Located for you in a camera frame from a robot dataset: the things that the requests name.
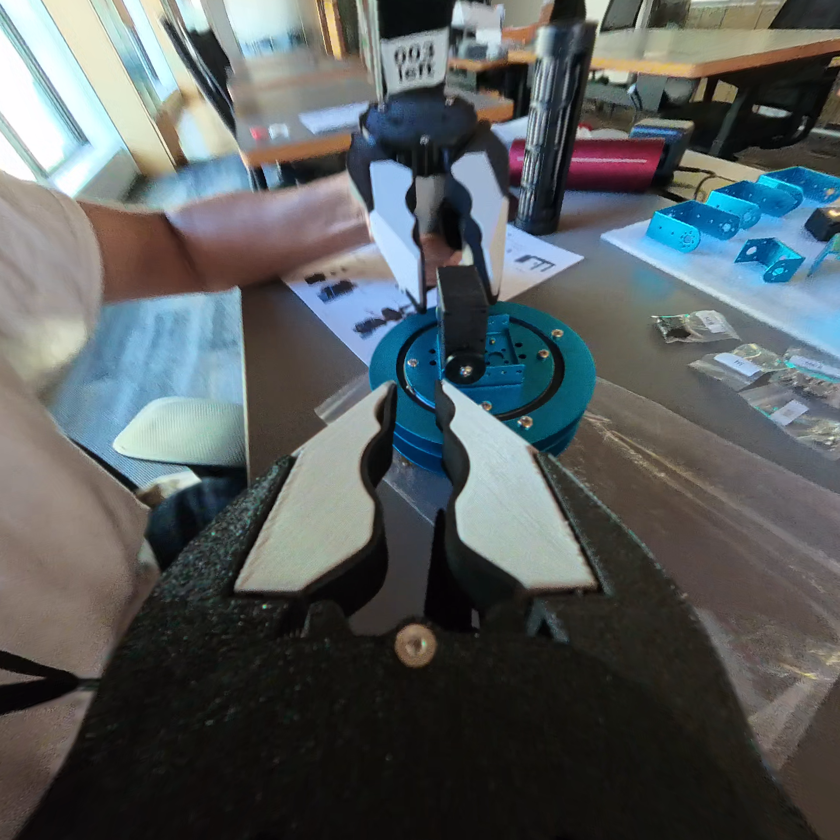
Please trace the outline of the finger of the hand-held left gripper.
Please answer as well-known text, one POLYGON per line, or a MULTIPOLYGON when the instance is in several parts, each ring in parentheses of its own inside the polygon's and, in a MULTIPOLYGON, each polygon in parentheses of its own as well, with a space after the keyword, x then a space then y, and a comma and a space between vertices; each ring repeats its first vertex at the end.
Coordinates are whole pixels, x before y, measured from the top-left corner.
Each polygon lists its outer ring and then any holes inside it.
POLYGON ((371 233, 396 285, 418 313, 427 309, 425 257, 418 222, 409 199, 416 197, 415 176, 404 164, 390 160, 370 165, 373 208, 371 233))
POLYGON ((489 303, 498 301, 508 232, 508 189, 500 186, 487 153, 467 153, 446 177, 464 262, 475 267, 489 303))

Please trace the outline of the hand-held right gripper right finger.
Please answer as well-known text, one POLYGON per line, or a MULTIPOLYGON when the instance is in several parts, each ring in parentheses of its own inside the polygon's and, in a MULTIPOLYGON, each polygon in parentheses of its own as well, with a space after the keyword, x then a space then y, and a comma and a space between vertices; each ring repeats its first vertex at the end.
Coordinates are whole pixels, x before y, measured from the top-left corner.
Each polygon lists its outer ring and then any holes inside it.
POLYGON ((449 381, 435 410, 451 483, 445 554, 479 616, 541 596, 601 590, 539 452, 449 381))

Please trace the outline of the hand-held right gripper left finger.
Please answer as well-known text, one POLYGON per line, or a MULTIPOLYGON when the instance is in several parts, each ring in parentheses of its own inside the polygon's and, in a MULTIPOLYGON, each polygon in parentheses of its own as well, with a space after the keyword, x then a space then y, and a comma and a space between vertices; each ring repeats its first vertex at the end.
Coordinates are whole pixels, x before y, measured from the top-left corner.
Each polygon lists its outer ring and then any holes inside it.
POLYGON ((392 465, 396 403, 388 381, 293 456, 238 574, 237 595, 331 601, 345 616, 375 598, 388 565, 376 488, 392 465))

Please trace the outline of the black servo motor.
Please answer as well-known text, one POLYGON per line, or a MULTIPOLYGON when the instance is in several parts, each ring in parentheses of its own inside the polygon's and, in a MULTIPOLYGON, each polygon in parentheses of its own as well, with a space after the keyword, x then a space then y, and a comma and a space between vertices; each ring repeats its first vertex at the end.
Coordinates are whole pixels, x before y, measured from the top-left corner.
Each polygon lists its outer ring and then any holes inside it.
POLYGON ((474 266, 437 271, 437 362, 440 378, 465 387, 487 370, 489 302, 474 266))

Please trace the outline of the blue round turntable base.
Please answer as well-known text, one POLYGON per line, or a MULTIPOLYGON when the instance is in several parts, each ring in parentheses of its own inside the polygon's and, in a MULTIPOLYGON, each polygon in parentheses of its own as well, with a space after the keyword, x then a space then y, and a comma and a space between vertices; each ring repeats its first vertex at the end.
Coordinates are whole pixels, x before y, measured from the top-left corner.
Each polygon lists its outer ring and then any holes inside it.
MULTIPOLYGON (((595 363, 581 337, 545 312, 499 302, 488 312, 485 359, 481 379, 455 386, 538 451, 563 452, 595 389, 595 363)), ((431 310, 388 332, 369 365, 372 390, 396 383, 396 452, 438 475, 445 471, 435 389, 445 363, 431 310)))

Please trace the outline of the person's left forearm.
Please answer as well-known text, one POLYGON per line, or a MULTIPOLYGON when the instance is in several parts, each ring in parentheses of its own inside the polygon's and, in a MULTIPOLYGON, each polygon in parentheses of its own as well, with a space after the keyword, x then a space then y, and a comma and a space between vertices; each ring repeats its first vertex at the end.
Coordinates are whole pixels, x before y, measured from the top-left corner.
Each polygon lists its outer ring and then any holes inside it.
POLYGON ((106 302, 258 285, 371 240, 367 211, 345 173, 168 212, 80 207, 98 241, 106 302))

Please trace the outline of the grey desk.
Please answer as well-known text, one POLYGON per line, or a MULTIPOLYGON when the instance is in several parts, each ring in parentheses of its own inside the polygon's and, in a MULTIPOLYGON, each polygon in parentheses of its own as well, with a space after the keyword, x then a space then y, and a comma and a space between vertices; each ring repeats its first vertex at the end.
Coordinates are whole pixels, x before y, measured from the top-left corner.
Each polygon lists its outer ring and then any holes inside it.
MULTIPOLYGON (((754 412, 726 386, 698 376, 688 364, 711 350, 664 343, 652 314, 713 309, 748 343, 770 350, 804 344, 721 303, 601 238, 644 222, 666 200, 654 194, 566 194, 551 245, 583 260, 532 287, 515 302, 546 312, 579 334, 591 351, 598 380, 643 396, 750 453, 838 495, 838 462, 801 446, 754 412)), ((324 427, 316 409, 340 402, 367 384, 363 364, 281 280, 241 292, 245 404, 250 478, 264 474, 324 427)), ((380 486, 389 549, 395 552, 384 590, 354 619, 359 631, 384 629, 422 605, 435 511, 449 483, 395 455, 380 486)), ((777 770, 787 794, 820 838, 838 838, 838 758, 777 770)))

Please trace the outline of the white assembly booklet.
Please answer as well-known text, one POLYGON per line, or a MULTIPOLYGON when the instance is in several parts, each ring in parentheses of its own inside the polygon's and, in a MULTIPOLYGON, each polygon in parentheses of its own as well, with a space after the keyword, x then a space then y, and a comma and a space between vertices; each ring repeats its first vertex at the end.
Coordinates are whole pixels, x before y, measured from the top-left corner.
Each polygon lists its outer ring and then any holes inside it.
MULTIPOLYGON (((499 300, 509 301, 582 259, 509 225, 499 300)), ((319 259, 283 283, 365 364, 382 338, 415 312, 375 245, 319 259)))

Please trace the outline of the white paper sheet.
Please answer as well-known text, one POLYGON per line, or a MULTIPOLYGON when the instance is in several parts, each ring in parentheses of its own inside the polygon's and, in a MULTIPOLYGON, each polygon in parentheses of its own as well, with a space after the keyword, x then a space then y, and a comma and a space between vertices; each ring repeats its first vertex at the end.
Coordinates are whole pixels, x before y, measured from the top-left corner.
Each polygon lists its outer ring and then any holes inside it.
POLYGON ((301 112, 298 119, 301 125, 312 134, 353 131, 358 127, 361 115, 369 107, 369 102, 357 101, 341 106, 301 112))

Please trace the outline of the black ribbed cylinder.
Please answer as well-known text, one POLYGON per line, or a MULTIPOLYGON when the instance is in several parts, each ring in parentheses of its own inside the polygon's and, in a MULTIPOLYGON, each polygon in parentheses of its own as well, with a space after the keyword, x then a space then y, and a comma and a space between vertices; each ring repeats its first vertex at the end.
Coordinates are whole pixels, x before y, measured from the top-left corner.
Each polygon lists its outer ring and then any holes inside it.
POLYGON ((552 235, 560 221, 597 25, 585 2, 555 2, 534 39, 531 95, 515 224, 552 235))

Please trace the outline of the large clear plastic bag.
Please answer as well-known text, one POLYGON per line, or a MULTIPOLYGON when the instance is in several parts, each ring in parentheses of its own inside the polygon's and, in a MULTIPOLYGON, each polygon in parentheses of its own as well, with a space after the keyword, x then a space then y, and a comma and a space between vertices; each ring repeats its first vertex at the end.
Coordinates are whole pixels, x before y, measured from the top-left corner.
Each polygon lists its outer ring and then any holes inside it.
POLYGON ((837 759, 837 493, 603 379, 560 462, 686 595, 773 767, 837 759))

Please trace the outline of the grey mesh chair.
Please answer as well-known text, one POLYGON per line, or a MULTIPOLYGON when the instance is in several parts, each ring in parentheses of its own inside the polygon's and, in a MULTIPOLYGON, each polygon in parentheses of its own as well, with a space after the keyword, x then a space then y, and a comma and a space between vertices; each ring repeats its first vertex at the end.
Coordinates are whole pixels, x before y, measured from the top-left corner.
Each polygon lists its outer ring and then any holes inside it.
POLYGON ((245 410, 239 403, 162 397, 129 421, 112 448, 120 455, 155 463, 244 468, 245 410))

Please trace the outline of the dark power adapter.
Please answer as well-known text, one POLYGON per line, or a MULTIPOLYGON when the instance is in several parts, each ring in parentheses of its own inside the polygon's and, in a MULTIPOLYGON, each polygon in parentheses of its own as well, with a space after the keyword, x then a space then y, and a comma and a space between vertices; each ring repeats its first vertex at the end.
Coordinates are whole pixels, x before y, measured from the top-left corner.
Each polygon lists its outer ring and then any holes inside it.
POLYGON ((647 118, 635 123, 629 133, 632 140, 657 140, 662 142, 654 186, 666 186, 673 180, 677 165, 690 147, 695 123, 684 119, 647 118))

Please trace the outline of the group of small screw bags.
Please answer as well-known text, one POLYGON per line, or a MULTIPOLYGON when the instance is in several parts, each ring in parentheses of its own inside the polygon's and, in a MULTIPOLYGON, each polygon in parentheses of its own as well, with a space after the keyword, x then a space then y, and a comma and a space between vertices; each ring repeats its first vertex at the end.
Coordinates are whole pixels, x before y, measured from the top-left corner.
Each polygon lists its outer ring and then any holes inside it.
POLYGON ((777 353, 757 343, 720 349, 718 343, 739 336, 718 311, 651 319, 667 343, 711 345, 711 352, 688 364, 689 370, 738 394, 786 437, 838 462, 838 358, 799 347, 777 353))

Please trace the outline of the small blue angled bracket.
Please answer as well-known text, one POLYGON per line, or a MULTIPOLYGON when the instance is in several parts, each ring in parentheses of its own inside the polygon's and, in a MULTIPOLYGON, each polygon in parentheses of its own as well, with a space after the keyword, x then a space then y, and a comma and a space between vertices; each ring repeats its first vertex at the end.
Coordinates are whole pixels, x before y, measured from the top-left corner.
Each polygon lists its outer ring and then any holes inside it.
POLYGON ((768 284, 790 281, 805 262, 803 255, 777 238, 751 238, 741 248, 734 263, 762 267, 762 280, 768 284))
POLYGON ((814 258, 808 269, 807 276, 813 277, 826 259, 839 259, 840 234, 832 236, 824 245, 821 252, 814 258))

